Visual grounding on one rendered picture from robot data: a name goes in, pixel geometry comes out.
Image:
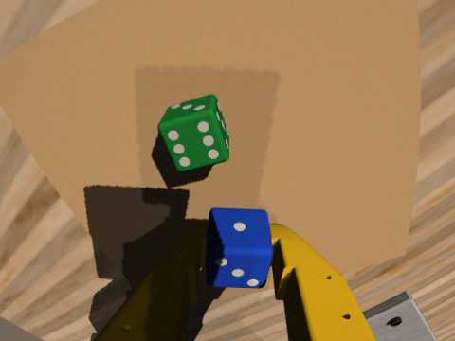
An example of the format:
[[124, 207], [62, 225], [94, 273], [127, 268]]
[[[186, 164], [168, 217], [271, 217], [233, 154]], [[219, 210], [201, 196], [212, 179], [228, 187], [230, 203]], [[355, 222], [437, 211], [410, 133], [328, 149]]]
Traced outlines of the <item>tan flat mat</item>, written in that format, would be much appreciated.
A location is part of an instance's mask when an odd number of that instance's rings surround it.
[[[177, 172], [157, 126], [210, 94], [229, 159]], [[100, 0], [0, 60], [0, 104], [135, 288], [215, 207], [265, 210], [339, 273], [406, 255], [417, 0]]]

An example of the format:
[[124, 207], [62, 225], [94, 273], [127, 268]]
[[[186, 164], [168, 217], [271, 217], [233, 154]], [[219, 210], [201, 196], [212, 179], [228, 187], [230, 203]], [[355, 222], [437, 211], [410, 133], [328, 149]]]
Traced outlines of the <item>green die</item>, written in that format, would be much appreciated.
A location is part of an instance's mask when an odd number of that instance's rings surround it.
[[229, 159], [228, 129], [213, 94], [169, 107], [157, 129], [178, 172]]

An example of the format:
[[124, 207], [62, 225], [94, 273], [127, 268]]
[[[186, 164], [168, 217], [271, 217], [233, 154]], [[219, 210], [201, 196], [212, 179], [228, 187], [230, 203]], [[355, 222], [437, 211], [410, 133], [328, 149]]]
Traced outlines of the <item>blue die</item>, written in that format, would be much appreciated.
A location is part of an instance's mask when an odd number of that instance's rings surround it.
[[210, 287], [263, 288], [273, 246], [263, 209], [212, 208], [206, 242]]

